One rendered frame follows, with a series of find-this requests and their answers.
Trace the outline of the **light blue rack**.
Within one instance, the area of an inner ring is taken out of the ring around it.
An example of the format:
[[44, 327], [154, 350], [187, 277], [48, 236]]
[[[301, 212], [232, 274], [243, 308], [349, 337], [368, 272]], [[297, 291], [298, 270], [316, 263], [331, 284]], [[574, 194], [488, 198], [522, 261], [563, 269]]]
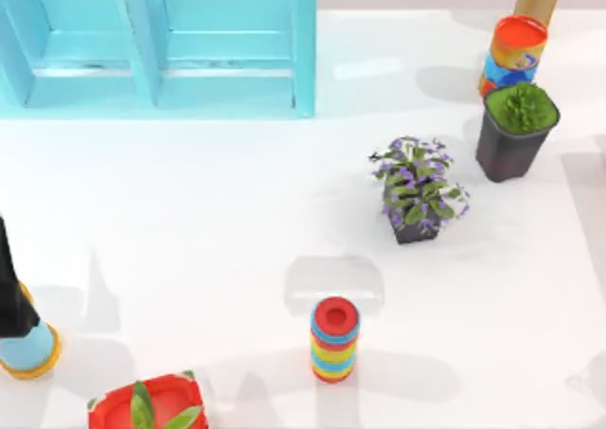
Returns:
[[0, 0], [0, 118], [315, 112], [316, 0]]

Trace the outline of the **dark pot with purple flowers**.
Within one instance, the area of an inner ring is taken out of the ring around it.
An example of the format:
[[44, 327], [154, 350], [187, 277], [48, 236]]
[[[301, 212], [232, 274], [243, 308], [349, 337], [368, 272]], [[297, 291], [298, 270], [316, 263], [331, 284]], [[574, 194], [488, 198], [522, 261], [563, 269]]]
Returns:
[[383, 182], [383, 214], [398, 244], [433, 240], [470, 210], [471, 194], [449, 180], [454, 160], [436, 138], [397, 137], [368, 161], [377, 166], [373, 177]]

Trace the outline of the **light blue and yellow cup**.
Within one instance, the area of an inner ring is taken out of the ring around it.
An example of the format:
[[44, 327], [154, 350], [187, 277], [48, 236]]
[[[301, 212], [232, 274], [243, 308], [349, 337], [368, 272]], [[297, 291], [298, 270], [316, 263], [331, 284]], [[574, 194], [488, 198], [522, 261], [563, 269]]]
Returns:
[[61, 353], [61, 337], [34, 307], [27, 286], [18, 282], [14, 316], [0, 309], [0, 367], [11, 377], [32, 380], [49, 372]]

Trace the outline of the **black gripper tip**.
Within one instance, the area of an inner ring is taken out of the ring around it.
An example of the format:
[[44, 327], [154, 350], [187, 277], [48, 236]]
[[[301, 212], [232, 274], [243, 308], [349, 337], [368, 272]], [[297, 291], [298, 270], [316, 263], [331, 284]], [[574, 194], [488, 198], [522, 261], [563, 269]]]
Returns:
[[39, 322], [16, 276], [5, 222], [0, 216], [0, 339], [25, 337]]

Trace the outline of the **red pot with green leaves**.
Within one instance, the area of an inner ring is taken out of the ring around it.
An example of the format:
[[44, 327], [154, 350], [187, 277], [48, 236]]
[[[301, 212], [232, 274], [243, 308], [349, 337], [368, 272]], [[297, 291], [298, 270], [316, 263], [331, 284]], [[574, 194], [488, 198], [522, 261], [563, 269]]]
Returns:
[[88, 429], [209, 429], [190, 370], [122, 386], [91, 400], [87, 409]]

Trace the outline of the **red and blue can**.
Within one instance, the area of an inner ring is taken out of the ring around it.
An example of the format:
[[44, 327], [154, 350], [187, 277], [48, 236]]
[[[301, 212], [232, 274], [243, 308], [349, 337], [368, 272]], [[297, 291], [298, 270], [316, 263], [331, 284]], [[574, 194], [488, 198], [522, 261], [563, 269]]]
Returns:
[[532, 82], [546, 39], [546, 27], [534, 18], [510, 15], [499, 20], [478, 83], [480, 95], [520, 81]]

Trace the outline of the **stack of coloured rings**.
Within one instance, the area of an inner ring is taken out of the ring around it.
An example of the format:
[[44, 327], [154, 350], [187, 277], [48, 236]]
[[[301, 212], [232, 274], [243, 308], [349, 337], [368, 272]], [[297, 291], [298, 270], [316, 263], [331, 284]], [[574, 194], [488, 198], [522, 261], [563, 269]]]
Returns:
[[314, 375], [329, 384], [344, 381], [356, 364], [360, 315], [341, 296], [322, 299], [311, 315], [311, 364]]

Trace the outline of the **dark pot with green plant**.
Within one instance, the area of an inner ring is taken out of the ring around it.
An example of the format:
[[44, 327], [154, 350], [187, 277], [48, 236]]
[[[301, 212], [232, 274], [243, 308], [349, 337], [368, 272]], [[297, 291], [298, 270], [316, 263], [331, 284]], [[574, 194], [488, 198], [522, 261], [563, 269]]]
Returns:
[[561, 118], [538, 85], [518, 82], [484, 96], [484, 115], [475, 158], [494, 183], [521, 178]]

